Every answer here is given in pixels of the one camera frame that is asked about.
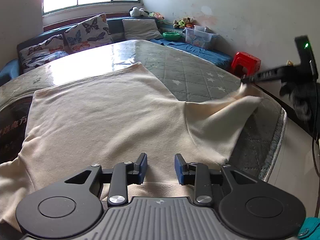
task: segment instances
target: green bowl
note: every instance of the green bowl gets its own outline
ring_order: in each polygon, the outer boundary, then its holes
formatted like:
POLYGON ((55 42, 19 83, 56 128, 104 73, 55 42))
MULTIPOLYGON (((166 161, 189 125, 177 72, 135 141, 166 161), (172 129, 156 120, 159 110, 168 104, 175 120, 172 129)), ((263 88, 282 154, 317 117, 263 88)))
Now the green bowl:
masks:
POLYGON ((176 41, 181 37, 179 33, 162 33, 162 36, 168 41, 176 41))

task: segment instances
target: blue cushion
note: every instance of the blue cushion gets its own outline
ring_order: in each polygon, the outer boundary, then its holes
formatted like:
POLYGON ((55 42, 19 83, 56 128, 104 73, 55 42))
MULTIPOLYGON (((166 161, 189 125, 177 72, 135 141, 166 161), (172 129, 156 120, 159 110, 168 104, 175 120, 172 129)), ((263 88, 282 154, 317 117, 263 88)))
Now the blue cushion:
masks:
POLYGON ((0 72, 0 86, 18 77, 20 74, 19 60, 13 59, 8 62, 0 72))

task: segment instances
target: beige towel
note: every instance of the beige towel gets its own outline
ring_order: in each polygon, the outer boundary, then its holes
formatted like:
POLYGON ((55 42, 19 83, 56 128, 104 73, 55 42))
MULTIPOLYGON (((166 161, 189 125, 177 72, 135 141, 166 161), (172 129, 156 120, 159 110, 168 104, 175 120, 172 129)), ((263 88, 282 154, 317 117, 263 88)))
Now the beige towel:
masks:
MULTIPOLYGON (((104 169, 148 154, 143 185, 131 196, 191 196, 174 170, 174 154, 219 168, 260 98, 178 101, 141 63, 99 77, 38 90, 18 157, 0 165, 0 221, 19 229, 15 208, 27 194, 92 163, 104 169)), ((106 198, 108 186, 101 199, 106 198)))

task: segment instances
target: gray pillow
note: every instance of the gray pillow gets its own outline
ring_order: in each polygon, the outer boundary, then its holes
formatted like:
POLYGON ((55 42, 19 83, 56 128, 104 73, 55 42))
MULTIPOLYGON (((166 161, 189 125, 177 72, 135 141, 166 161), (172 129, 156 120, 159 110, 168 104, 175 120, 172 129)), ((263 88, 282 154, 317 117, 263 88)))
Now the gray pillow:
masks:
POLYGON ((162 39, 154 19, 123 19, 126 40, 162 39))

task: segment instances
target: stuffed toy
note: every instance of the stuffed toy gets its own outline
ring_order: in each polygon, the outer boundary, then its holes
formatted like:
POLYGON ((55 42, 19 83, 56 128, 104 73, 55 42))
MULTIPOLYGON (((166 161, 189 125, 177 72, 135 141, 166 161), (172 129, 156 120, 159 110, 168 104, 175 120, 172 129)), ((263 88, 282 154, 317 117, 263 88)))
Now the stuffed toy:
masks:
POLYGON ((182 20, 180 20, 180 21, 174 20, 173 27, 175 29, 177 29, 177 28, 184 29, 185 27, 193 28, 194 25, 192 24, 192 22, 193 22, 193 18, 183 17, 182 20))
POLYGON ((132 7, 129 11, 131 17, 148 17, 149 12, 145 11, 143 8, 138 9, 137 7, 132 7))
POLYGON ((149 13, 149 17, 155 17, 158 20, 164 20, 163 15, 161 13, 157 13, 157 12, 149 13))

